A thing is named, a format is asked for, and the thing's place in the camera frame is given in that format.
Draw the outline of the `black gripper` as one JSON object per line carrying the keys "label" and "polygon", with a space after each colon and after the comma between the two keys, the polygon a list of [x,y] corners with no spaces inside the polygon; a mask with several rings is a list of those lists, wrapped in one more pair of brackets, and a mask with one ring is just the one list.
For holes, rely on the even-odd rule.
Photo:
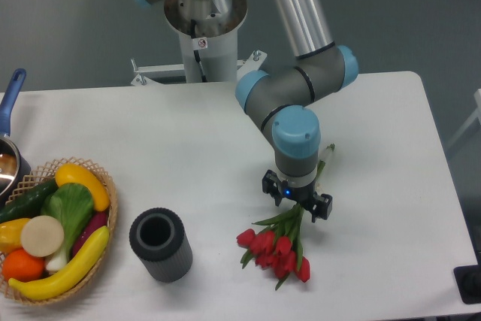
{"label": "black gripper", "polygon": [[279,207],[282,200],[287,198],[299,203],[311,213],[311,222],[318,219],[327,220],[333,206],[333,198],[329,194],[316,193],[316,178],[314,175],[306,177],[279,176],[272,170],[267,170],[262,178],[262,191],[274,200]]}

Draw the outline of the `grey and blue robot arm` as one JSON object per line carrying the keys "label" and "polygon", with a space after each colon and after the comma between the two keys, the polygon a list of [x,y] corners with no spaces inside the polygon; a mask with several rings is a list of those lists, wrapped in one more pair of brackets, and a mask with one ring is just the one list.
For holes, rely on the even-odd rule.
{"label": "grey and blue robot arm", "polygon": [[276,203],[295,201],[314,220],[327,219],[329,195],[316,192],[321,140],[310,105],[349,86],[358,76],[352,51],[331,36],[319,0],[275,0],[296,64],[270,76],[254,62],[237,63],[237,32],[247,17],[247,0],[136,0],[162,2],[177,33],[189,83],[233,81],[235,97],[275,155],[262,190]]}

